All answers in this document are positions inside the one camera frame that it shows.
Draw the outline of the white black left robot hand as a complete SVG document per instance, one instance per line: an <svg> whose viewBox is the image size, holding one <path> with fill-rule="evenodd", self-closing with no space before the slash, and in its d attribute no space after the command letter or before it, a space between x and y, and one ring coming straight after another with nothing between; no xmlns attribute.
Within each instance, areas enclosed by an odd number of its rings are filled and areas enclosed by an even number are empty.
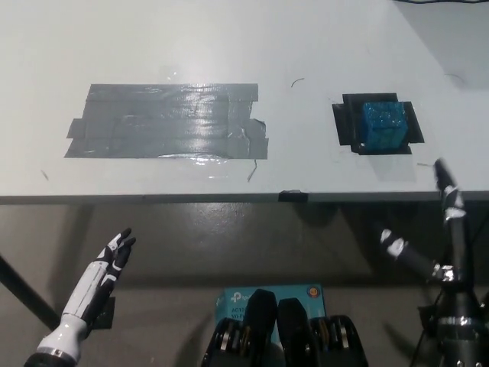
<svg viewBox="0 0 489 367"><path fill-rule="evenodd" d="M126 266L136 238L127 228L89 263L63 309L60 323L39 343L31 357L49 366L76 366L81 345L102 312Z"/></svg>

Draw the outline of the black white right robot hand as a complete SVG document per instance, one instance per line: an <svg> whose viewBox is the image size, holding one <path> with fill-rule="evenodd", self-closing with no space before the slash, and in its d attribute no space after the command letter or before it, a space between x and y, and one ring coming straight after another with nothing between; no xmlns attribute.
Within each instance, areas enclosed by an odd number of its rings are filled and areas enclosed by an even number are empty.
<svg viewBox="0 0 489 367"><path fill-rule="evenodd" d="M465 201L443 159L437 159L433 169L449 241L448 260L429 260L383 225L375 226L375 233L380 247L390 257L443 290L444 298L439 304L441 324L484 327L484 310L474 293L474 252Z"/></svg>

